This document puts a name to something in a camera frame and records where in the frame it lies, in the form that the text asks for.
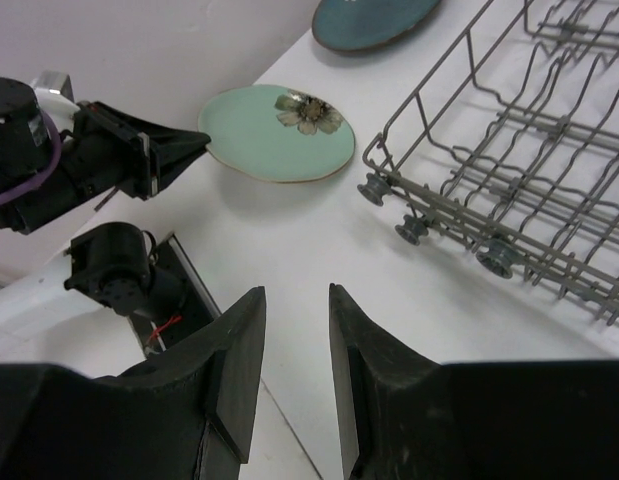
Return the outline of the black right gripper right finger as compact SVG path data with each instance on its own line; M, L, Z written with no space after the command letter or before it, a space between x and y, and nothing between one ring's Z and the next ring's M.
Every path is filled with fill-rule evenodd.
M347 479L619 479L619 360L436 363L329 289Z

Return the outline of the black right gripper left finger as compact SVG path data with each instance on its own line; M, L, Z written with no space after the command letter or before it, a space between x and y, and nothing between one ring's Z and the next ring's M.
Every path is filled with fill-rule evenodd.
M234 479L248 461L266 294L120 375L0 364L0 479Z

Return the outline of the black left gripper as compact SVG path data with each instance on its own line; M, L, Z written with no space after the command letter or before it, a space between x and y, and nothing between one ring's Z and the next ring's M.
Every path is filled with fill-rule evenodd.
M151 123L102 102L80 102L73 120L73 130L61 135L63 201L88 201L110 188L147 200L166 190L210 143L205 133Z

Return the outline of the light green plate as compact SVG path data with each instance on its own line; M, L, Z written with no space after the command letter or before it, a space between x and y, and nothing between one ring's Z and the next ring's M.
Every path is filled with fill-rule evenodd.
M351 125L330 103L279 85L227 90L198 115L217 161L252 178L307 183L345 168L354 156Z

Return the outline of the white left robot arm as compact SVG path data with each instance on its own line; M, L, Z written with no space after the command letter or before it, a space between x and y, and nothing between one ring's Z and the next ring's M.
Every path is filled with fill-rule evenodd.
M115 189L143 201L168 188L207 150L201 132L141 120L101 102L80 102L60 130L29 85L0 77L0 228L24 235ZM77 290L121 316L164 321L185 283L155 264L153 237L115 222L71 242Z

